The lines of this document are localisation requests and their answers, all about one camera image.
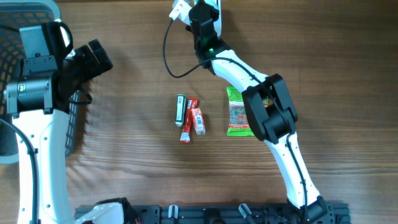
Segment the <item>green white gum pack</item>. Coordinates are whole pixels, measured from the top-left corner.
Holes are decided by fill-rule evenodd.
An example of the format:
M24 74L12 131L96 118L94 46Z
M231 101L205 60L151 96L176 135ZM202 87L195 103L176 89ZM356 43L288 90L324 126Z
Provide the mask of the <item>green white gum pack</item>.
M178 94L177 95L177 105L176 105L176 115L175 115L175 124L177 127L182 127L185 120L185 110L186 110L186 97L185 95Z

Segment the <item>red white candy pack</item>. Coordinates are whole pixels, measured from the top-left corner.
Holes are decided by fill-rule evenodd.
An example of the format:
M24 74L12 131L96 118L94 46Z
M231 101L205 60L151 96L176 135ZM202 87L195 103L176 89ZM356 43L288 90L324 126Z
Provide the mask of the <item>red white candy pack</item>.
M199 109L199 108L192 109L192 120L193 120L193 126L195 129L195 132L198 135L205 134L206 129L205 129L205 124L204 124L203 114L201 112L201 109Z

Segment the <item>red stick packet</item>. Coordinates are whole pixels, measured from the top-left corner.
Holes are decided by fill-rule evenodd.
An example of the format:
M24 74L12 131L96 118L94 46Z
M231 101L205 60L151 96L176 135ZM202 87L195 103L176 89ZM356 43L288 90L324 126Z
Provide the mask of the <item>red stick packet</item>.
M190 132L192 128L192 109L196 108L197 104L198 104L198 98L189 98L187 101L185 120L180 137L180 143L182 144L190 143Z

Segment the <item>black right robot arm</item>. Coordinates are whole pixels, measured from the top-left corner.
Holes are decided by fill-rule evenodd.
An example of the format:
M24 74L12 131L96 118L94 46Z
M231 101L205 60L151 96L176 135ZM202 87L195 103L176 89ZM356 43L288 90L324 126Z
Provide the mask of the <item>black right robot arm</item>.
M328 210L300 153L295 125L298 114L284 79L259 73L237 57L216 31L221 13L215 4L195 1L188 16L200 64L242 94L249 127L271 150L289 203L300 212L302 223L317 221Z

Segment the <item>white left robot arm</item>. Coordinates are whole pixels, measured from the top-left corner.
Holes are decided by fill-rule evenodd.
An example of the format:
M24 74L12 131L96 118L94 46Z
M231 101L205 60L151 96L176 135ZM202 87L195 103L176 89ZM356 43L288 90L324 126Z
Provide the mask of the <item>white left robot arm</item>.
M70 58L63 42L21 60L16 80L7 85L8 124L17 135L20 200L18 223L140 223L126 198L98 202L75 219L67 192L65 145L70 105L83 83L112 69L98 40Z

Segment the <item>green snack bag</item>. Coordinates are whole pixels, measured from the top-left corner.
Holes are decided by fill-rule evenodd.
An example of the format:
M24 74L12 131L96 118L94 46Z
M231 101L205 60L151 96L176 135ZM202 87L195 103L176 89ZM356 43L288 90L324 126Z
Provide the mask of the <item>green snack bag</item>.
M227 86L226 92L228 95L229 105L229 125L227 130L227 136L254 136L254 133L249 127L242 94L233 86Z

